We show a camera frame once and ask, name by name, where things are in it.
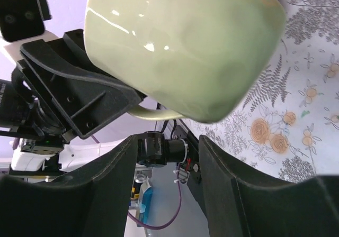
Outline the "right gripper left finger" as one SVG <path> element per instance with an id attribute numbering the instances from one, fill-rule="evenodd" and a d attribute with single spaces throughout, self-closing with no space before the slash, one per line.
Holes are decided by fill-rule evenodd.
<path id="1" fill-rule="evenodd" d="M 47 183 L 1 175 L 1 236 L 123 236 L 138 142 Z"/>

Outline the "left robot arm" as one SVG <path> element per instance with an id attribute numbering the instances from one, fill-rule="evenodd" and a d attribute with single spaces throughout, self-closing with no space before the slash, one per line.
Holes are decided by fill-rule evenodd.
<path id="1" fill-rule="evenodd" d="M 60 176 L 105 154 L 113 144 L 70 142 L 93 136 L 145 99 L 91 64 L 81 29 L 3 41 L 1 53 L 15 64 L 11 79 L 1 81 L 1 135 L 14 138 L 15 175 Z"/>

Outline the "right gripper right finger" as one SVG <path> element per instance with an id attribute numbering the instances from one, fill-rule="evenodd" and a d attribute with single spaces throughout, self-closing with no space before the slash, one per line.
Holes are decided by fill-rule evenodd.
<path id="1" fill-rule="evenodd" d="M 338 176 L 298 184 L 269 176 L 199 138 L 211 236 L 338 236 Z"/>

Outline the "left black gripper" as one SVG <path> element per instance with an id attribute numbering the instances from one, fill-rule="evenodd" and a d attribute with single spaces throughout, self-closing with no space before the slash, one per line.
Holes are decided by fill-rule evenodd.
<path id="1" fill-rule="evenodd" d="M 28 112 L 15 130 L 19 138 L 41 141 L 86 139 L 146 95 L 94 66 L 84 47 L 84 31 L 20 47 L 11 82 Z"/>

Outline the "pale green mug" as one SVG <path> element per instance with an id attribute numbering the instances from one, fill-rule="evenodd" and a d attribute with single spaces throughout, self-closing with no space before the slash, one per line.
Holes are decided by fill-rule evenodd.
<path id="1" fill-rule="evenodd" d="M 224 119 L 244 98 L 280 41 L 278 0 L 87 0 L 91 63 L 165 109 L 144 120 Z"/>

